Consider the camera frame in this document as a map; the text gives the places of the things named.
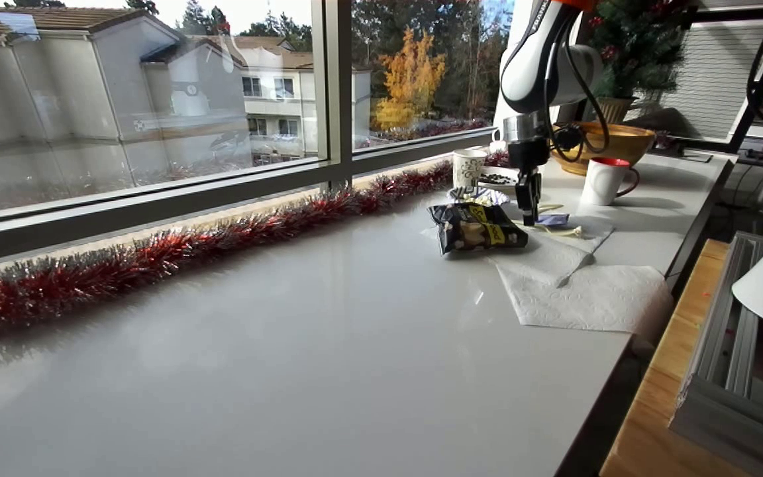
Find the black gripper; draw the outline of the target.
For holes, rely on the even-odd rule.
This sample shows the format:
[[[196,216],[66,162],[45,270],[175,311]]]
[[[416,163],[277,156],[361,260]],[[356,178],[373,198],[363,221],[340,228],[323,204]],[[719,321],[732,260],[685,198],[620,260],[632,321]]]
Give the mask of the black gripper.
[[[509,143],[509,162],[519,168],[516,183],[516,220],[538,221],[542,216],[542,172],[538,166],[550,162],[551,145],[547,138],[536,141],[512,141]]]

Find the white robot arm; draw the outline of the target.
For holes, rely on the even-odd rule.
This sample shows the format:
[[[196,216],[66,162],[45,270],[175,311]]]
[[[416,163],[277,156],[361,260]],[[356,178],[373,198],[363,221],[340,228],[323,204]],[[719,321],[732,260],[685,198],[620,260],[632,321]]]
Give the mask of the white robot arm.
[[[596,53],[569,41],[569,28],[596,0],[514,0],[507,50],[498,60],[494,125],[516,166],[514,198],[526,225],[538,221],[542,172],[551,156],[550,107],[585,97]]]

